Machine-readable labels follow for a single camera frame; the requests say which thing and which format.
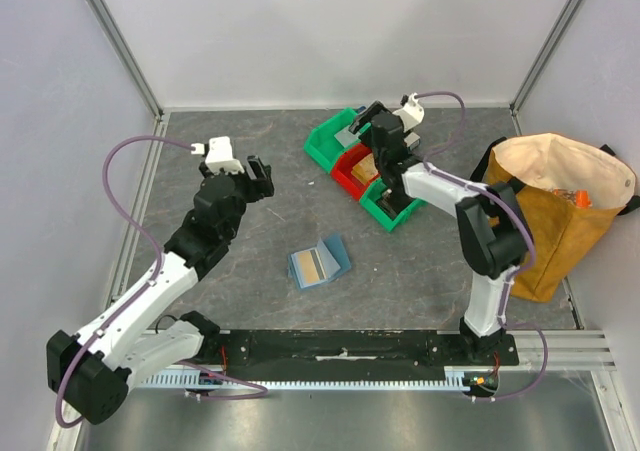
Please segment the blue card holder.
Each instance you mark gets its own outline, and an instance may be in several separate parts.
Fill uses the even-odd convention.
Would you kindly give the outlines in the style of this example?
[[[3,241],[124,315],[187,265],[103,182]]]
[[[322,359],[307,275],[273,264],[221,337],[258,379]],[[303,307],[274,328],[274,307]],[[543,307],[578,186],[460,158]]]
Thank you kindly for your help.
[[[332,282],[352,268],[344,242],[337,233],[320,239],[310,248],[289,254],[287,259],[288,276],[299,290]]]

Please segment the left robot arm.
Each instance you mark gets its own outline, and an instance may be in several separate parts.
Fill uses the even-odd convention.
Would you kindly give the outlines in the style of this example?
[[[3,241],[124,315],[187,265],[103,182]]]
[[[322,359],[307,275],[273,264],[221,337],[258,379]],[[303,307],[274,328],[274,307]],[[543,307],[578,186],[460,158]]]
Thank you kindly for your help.
[[[231,170],[201,165],[204,179],[193,207],[149,270],[110,308],[73,335],[57,331],[46,344],[47,383],[56,404],[68,404],[97,425],[127,395],[165,368],[193,358],[201,364],[220,351],[218,326],[189,312],[151,337],[144,331],[226,255],[248,204],[274,194],[272,171],[257,156]]]

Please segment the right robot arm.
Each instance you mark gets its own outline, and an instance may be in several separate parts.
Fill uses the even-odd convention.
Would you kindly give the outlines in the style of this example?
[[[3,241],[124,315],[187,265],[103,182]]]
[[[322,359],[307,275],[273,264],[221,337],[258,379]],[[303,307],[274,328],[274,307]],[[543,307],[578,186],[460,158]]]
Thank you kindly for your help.
[[[462,254],[473,272],[457,348],[465,362],[477,365],[493,354],[506,333],[508,297],[535,246],[510,184],[464,179],[413,152],[406,139],[423,116],[419,104],[405,102],[391,111],[376,101],[348,130],[372,152],[385,187],[375,205],[386,217],[397,219],[423,201],[455,218]]]

